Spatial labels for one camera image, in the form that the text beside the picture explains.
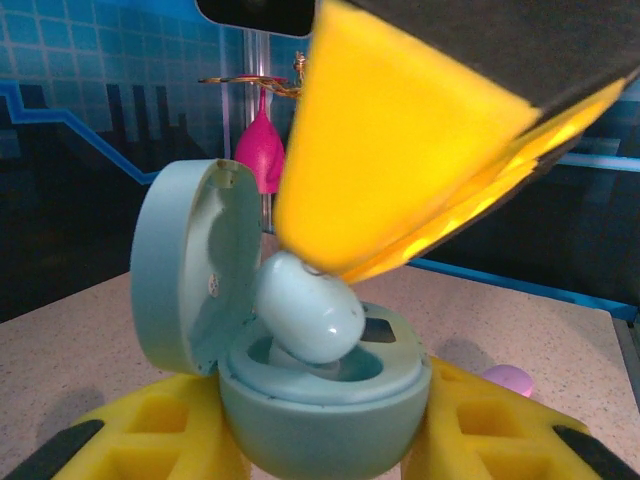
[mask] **beige table surface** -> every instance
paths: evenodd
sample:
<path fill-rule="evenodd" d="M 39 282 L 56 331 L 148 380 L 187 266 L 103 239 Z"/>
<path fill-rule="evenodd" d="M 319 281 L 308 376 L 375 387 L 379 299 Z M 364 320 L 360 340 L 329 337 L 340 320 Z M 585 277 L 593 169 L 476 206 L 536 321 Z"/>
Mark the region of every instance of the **beige table surface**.
<path fill-rule="evenodd" d="M 640 415 L 608 313 L 411 267 L 356 291 L 408 318 L 431 354 L 474 373 L 529 372 L 536 400 L 640 471 Z M 83 413 L 165 375 L 136 342 L 128 275 L 0 325 L 0 477 Z"/>

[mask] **earbud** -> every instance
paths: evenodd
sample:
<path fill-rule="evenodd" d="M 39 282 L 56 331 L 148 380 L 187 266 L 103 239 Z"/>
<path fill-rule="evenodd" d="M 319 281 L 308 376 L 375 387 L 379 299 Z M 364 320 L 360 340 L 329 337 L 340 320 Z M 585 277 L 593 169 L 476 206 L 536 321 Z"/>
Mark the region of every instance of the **earbud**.
<path fill-rule="evenodd" d="M 360 340 L 364 310 L 340 278 L 323 275 L 282 251 L 262 265 L 256 281 L 256 313 L 274 343 L 294 359 L 332 363 Z"/>

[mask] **pink object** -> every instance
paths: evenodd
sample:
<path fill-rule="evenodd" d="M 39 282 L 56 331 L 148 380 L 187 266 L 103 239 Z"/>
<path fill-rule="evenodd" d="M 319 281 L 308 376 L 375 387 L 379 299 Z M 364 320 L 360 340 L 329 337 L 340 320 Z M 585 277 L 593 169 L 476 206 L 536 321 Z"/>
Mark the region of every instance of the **pink object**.
<path fill-rule="evenodd" d="M 525 397 L 530 397 L 531 393 L 533 393 L 533 379 L 531 376 L 512 365 L 496 365 L 484 372 L 482 378 Z"/>
<path fill-rule="evenodd" d="M 260 107 L 256 118 L 238 141 L 235 160 L 251 169 L 260 193 L 278 191 L 284 165 L 284 146 L 278 131 L 267 117 L 264 89 L 260 90 Z"/>

